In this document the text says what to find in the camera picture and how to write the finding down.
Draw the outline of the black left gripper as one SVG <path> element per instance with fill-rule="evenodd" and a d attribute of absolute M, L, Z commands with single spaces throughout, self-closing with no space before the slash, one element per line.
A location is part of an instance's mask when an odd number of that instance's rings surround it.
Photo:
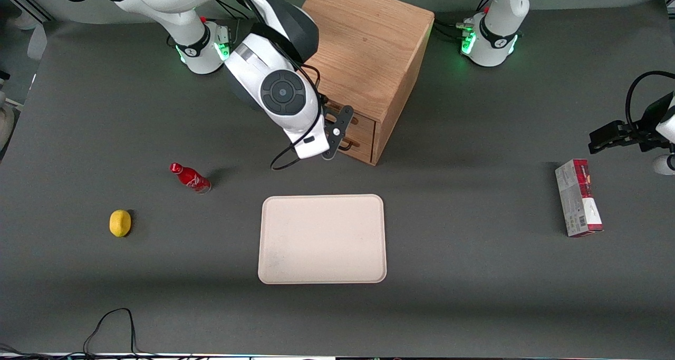
<path fill-rule="evenodd" d="M 626 122 L 612 121 L 589 134 L 589 153 L 595 155 L 612 147 L 627 147 L 638 144 L 641 152 L 653 149 L 673 148 L 673 139 L 668 139 L 657 131 L 657 126 L 673 118 L 673 92 L 651 103 L 642 118 L 632 124 L 637 133 Z"/>

